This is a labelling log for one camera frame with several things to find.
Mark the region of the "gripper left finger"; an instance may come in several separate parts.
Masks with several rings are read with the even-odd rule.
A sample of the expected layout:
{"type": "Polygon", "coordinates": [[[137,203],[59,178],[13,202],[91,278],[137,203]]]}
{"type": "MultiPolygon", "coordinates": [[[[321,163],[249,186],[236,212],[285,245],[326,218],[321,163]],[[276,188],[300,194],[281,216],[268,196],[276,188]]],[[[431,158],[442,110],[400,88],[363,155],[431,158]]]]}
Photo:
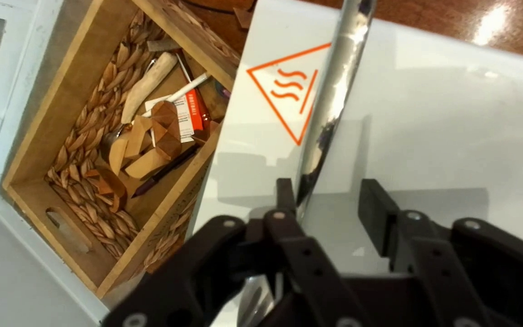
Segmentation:
{"type": "Polygon", "coordinates": [[[318,242],[296,221],[292,182],[276,207],[248,222],[213,217],[102,321],[102,327],[210,327],[250,277],[280,302],[260,327],[363,327],[363,311],[318,242]]]}

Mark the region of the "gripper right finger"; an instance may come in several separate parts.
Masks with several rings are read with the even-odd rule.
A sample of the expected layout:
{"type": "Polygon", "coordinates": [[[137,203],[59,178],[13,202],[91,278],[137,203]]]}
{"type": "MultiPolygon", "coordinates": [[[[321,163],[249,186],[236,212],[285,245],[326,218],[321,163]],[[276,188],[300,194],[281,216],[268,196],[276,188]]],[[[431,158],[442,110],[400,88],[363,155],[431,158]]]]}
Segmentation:
{"type": "Polygon", "coordinates": [[[391,273],[416,288],[417,327],[523,327],[523,240],[477,218],[445,228],[363,179],[358,217],[391,273]]]}

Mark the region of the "white oven with orange triangle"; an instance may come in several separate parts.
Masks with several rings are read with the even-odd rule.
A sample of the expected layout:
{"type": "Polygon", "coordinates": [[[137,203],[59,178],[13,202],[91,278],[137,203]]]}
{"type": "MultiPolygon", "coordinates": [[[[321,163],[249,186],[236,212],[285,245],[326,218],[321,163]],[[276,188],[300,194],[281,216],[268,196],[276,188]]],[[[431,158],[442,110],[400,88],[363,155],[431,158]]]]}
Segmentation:
{"type": "MultiPolygon", "coordinates": [[[[191,236],[244,222],[292,182],[340,11],[259,0],[191,236]]],[[[416,288],[389,270],[358,217],[361,181],[445,228],[477,218],[523,240],[523,59],[372,18],[360,64],[302,222],[350,287],[363,327],[417,327],[416,288]]],[[[212,322],[258,326],[281,299],[250,277],[212,322]]]]}

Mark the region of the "silver metal spoon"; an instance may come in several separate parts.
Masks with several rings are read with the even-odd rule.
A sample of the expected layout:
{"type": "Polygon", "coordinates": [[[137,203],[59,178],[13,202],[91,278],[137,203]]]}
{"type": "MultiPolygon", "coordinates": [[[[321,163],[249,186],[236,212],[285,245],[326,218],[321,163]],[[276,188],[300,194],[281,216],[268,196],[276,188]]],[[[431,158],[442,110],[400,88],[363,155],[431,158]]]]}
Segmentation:
{"type": "Polygon", "coordinates": [[[296,207],[302,222],[318,177],[334,140],[349,97],[365,42],[371,29],[376,0],[344,0],[331,43],[322,82],[312,106],[297,168],[296,207]]]}

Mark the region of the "dark purple pen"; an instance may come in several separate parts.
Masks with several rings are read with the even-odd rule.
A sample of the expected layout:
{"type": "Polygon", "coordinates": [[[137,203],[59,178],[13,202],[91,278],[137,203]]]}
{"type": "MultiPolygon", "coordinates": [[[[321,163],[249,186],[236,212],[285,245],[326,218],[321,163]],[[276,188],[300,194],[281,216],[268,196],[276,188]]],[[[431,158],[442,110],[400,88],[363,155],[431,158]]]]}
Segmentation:
{"type": "Polygon", "coordinates": [[[187,162],[191,157],[193,157],[198,149],[199,145],[194,144],[189,149],[181,153],[178,157],[174,158],[172,162],[165,165],[161,170],[157,171],[153,176],[149,177],[141,186],[139,186],[134,193],[132,194],[131,198],[137,198],[140,195],[144,195],[148,190],[153,188],[166,174],[170,173],[171,171],[179,168],[182,164],[187,162]]]}

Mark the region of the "brown wooden block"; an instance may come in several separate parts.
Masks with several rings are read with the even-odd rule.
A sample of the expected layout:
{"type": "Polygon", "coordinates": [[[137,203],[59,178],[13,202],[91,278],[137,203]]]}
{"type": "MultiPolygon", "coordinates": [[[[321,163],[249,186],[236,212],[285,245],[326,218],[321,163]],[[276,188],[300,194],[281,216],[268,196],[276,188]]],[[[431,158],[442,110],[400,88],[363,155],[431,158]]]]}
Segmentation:
{"type": "Polygon", "coordinates": [[[117,213],[124,208],[128,199],[127,189],[112,170],[98,167],[88,170],[84,176],[93,184],[99,195],[107,198],[111,212],[117,213]]]}

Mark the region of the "heap of wooden puzzle pieces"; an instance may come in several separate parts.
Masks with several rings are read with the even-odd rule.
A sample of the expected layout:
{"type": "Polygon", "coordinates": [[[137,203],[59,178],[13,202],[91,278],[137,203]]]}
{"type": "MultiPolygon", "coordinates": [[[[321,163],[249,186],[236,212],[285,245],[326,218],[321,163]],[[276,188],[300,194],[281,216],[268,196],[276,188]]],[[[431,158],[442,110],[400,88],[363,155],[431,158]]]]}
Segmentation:
{"type": "Polygon", "coordinates": [[[189,115],[176,102],[158,101],[143,114],[116,130],[101,146],[100,155],[117,176],[146,180],[183,152],[183,124],[189,115]]]}

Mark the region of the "orange and white packet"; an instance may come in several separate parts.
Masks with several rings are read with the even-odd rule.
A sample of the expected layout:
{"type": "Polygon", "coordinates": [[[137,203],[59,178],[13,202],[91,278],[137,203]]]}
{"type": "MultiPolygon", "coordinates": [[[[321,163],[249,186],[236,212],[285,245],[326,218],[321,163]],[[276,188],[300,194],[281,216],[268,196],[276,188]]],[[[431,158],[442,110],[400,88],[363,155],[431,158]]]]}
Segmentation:
{"type": "Polygon", "coordinates": [[[174,101],[180,126],[181,143],[191,142],[195,131],[204,129],[201,102],[195,89],[174,101]]]}

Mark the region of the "white pen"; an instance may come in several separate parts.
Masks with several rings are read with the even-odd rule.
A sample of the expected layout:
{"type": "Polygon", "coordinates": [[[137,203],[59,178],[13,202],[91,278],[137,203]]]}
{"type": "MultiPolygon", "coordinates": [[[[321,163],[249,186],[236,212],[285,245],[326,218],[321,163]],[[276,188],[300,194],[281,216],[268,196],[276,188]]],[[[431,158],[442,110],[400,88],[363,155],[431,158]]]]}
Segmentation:
{"type": "Polygon", "coordinates": [[[168,102],[176,102],[178,99],[189,93],[189,91],[197,88],[199,85],[201,85],[203,82],[205,82],[207,79],[211,77],[211,74],[206,72],[198,76],[195,80],[189,82],[187,85],[180,88],[177,92],[163,96],[157,99],[153,99],[150,101],[145,102],[145,112],[142,114],[143,117],[150,117],[151,116],[151,109],[160,101],[168,101],[168,102]]]}

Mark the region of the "pale antler-shaped stick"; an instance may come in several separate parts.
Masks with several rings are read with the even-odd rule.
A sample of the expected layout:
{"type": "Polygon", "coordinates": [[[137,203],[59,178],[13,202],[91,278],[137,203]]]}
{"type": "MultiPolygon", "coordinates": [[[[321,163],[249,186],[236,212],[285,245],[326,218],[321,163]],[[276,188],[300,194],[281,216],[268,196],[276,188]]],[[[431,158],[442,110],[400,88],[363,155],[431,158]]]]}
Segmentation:
{"type": "Polygon", "coordinates": [[[169,75],[177,65],[177,62],[177,57],[174,54],[166,52],[161,54],[147,73],[144,74],[143,78],[135,83],[129,91],[128,97],[123,106],[120,121],[121,124],[129,124],[133,120],[133,116],[136,114],[141,104],[169,75]]]}

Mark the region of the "wooden crate with woven sides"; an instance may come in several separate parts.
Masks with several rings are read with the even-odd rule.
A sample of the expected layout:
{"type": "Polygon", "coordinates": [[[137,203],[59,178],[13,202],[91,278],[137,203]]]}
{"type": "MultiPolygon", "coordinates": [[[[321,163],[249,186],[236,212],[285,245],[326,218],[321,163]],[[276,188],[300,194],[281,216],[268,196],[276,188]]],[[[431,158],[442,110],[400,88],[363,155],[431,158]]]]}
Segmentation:
{"type": "Polygon", "coordinates": [[[227,105],[239,54],[180,0],[94,0],[4,178],[3,188],[42,238],[99,299],[146,268],[157,267],[185,238],[220,134],[146,194],[113,213],[91,173],[105,164],[100,140],[120,123],[133,85],[153,54],[148,41],[170,36],[198,72],[214,118],[227,105]]]}

